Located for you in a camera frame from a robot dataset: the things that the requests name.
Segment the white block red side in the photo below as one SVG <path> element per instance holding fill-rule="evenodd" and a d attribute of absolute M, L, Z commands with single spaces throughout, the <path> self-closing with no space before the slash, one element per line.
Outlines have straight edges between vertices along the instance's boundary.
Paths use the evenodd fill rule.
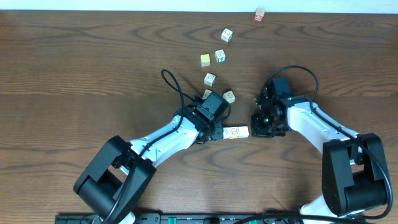
<path fill-rule="evenodd" d="M 223 128 L 223 139 L 229 139 L 231 136 L 231 128 Z"/>

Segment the white block red print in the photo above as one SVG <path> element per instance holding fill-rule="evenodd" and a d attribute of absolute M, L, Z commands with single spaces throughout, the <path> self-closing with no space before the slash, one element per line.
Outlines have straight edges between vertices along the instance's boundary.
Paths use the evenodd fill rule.
<path fill-rule="evenodd" d="M 249 128 L 247 126 L 240 126 L 239 130 L 239 138 L 247 138 L 249 136 Z"/>

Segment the white block orange print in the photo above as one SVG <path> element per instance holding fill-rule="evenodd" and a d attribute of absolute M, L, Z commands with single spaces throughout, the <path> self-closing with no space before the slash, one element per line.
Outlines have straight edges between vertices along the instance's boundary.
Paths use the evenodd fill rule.
<path fill-rule="evenodd" d="M 230 139 L 239 138 L 239 128 L 238 127 L 231 127 L 230 128 Z"/>

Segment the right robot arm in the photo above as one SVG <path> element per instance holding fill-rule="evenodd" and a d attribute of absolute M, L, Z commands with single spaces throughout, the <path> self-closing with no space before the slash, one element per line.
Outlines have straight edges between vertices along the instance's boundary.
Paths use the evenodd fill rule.
<path fill-rule="evenodd" d="M 322 154 L 322 195 L 302 206 L 301 214 L 344 217 L 388 203 L 389 175 L 377 135 L 345 128 L 309 97 L 294 95 L 286 78 L 266 82 L 257 103 L 252 136 L 283 137 L 293 130 Z"/>

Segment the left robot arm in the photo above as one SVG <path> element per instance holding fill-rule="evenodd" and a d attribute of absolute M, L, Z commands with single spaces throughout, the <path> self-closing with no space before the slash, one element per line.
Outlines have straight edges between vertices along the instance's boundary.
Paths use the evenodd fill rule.
<path fill-rule="evenodd" d="M 157 166 L 196 141 L 207 140 L 231 105 L 215 92 L 178 110 L 171 122 L 139 139 L 107 140 L 73 186 L 103 223 L 134 223 L 133 210 Z"/>

